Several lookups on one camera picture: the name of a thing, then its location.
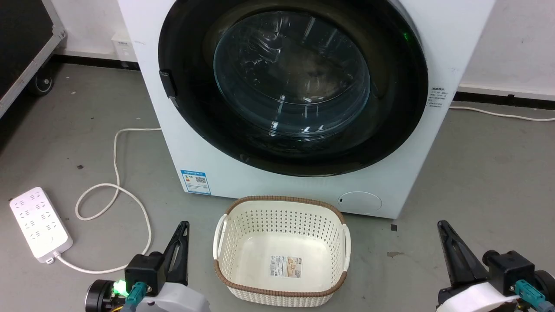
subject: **green light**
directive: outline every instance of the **green light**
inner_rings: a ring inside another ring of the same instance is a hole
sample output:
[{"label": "green light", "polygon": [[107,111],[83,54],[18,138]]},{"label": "green light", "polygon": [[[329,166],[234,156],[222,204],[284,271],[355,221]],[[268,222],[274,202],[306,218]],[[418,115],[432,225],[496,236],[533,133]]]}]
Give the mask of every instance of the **green light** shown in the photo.
[{"label": "green light", "polygon": [[117,294],[117,295],[122,295],[124,297],[129,296],[129,293],[127,292],[125,281],[123,279],[120,279],[120,280],[118,280],[117,282],[114,283],[114,289],[112,290],[112,292]]}]

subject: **gray floor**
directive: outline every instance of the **gray floor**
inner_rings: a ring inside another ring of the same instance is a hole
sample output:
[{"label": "gray floor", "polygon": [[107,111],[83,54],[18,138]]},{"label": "gray floor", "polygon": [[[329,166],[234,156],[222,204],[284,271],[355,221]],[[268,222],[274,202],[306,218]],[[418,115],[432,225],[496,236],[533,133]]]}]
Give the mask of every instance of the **gray floor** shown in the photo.
[{"label": "gray floor", "polygon": [[[61,263],[37,262],[8,206],[35,186],[50,196],[74,245],[64,256],[89,269],[123,265],[140,252],[147,232],[139,207],[121,195],[99,219],[74,215],[89,186],[115,182],[112,144],[116,131],[156,127],[138,72],[65,65],[52,92],[0,120],[0,302],[3,311],[82,311],[88,285],[97,278]],[[555,112],[476,104],[503,113],[548,118]],[[347,215],[353,240],[345,285],[312,311],[433,311],[448,276],[436,231],[447,219],[474,252],[518,250],[555,273],[555,122],[534,123],[451,111],[437,137],[401,217],[390,220]],[[215,312],[284,311],[233,297],[215,276],[213,229],[231,199],[186,194],[161,133],[122,136],[118,154],[123,185],[144,202],[153,224],[151,250],[163,251],[180,220],[191,222],[190,287],[204,293]],[[83,205],[93,215],[112,189]],[[394,258],[390,251],[400,253]]]}]

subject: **front-load washing machine door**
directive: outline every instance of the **front-load washing machine door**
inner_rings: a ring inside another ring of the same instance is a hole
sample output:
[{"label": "front-load washing machine door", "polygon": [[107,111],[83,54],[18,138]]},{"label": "front-load washing machine door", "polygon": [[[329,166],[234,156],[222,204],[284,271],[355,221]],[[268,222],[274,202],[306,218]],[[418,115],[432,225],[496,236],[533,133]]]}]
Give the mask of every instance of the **front-load washing machine door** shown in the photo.
[{"label": "front-load washing machine door", "polygon": [[384,0],[177,0],[159,64],[168,96],[210,144],[301,177],[391,154],[428,91],[414,27]]}]

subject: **power strip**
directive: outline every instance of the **power strip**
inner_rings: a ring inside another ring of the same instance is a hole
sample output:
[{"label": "power strip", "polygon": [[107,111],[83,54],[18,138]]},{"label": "power strip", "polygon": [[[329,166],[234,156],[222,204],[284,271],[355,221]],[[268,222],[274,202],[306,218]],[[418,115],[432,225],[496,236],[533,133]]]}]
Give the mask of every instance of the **power strip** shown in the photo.
[{"label": "power strip", "polygon": [[13,215],[40,263],[54,262],[55,253],[73,245],[60,217],[42,188],[34,188],[9,202]]}]

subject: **white cable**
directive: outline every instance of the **white cable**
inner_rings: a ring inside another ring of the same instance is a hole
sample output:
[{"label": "white cable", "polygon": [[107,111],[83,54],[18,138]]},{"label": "white cable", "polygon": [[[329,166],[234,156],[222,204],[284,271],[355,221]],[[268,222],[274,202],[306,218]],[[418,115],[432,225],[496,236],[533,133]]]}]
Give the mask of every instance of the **white cable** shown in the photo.
[{"label": "white cable", "polygon": [[[148,218],[148,214],[147,214],[147,210],[145,209],[143,203],[135,196],[133,195],[130,191],[122,188],[120,186],[120,180],[119,180],[119,172],[118,172],[118,160],[117,160],[117,150],[118,150],[118,136],[120,135],[120,133],[122,132],[126,132],[126,131],[158,131],[161,130],[160,128],[146,128],[146,129],[138,129],[138,128],[128,128],[128,129],[122,129],[120,131],[118,131],[115,134],[115,138],[114,138],[114,170],[115,170],[115,178],[116,178],[116,184],[112,184],[112,183],[100,183],[97,185],[94,185],[92,187],[90,187],[88,190],[86,190],[77,200],[77,203],[75,204],[75,215],[77,216],[77,218],[79,218],[79,220],[83,220],[83,221],[89,221],[92,219],[96,219],[99,216],[101,216],[103,213],[106,212],[106,210],[110,209],[110,207],[112,206],[112,204],[114,203],[114,201],[116,200],[116,198],[118,197],[119,191],[122,191],[123,193],[129,195],[129,197],[133,198],[137,204],[139,204],[141,210],[143,211],[144,214],[144,219],[147,222],[147,229],[148,229],[148,240],[147,240],[147,246],[144,248],[143,252],[141,254],[145,254],[147,252],[147,250],[150,248],[150,243],[152,241],[152,229],[150,228],[150,219]],[[108,205],[106,207],[104,207],[104,209],[102,209],[99,213],[97,213],[96,215],[92,216],[92,217],[83,217],[79,214],[79,205],[81,203],[81,201],[83,200],[83,198],[93,189],[96,188],[100,188],[100,187],[113,187],[115,188],[115,194],[114,197],[112,197],[112,200],[108,203]],[[56,257],[56,259],[60,260],[61,263],[67,265],[68,267],[77,270],[79,272],[83,272],[83,273],[87,273],[87,274],[106,274],[106,273],[112,273],[112,272],[116,272],[119,270],[123,270],[125,269],[125,267],[127,265],[122,265],[120,267],[114,268],[114,269],[109,269],[109,270],[103,270],[103,271],[91,271],[91,270],[85,270],[82,269],[78,266],[75,266],[69,262],[67,262],[66,260],[64,260],[62,258],[62,256],[60,255],[59,252],[55,252],[54,256]]]},{"label": "white cable", "polygon": [[508,118],[517,118],[517,119],[529,120],[531,122],[552,122],[552,121],[555,121],[555,118],[538,119],[538,118],[530,118],[530,117],[523,117],[523,116],[517,116],[517,115],[505,115],[505,114],[492,113],[492,112],[488,112],[486,110],[481,110],[481,109],[478,109],[478,108],[466,107],[466,106],[451,106],[449,108],[450,109],[473,110],[475,112],[484,113],[484,114],[488,114],[488,115],[499,116],[499,117],[508,117]]}]

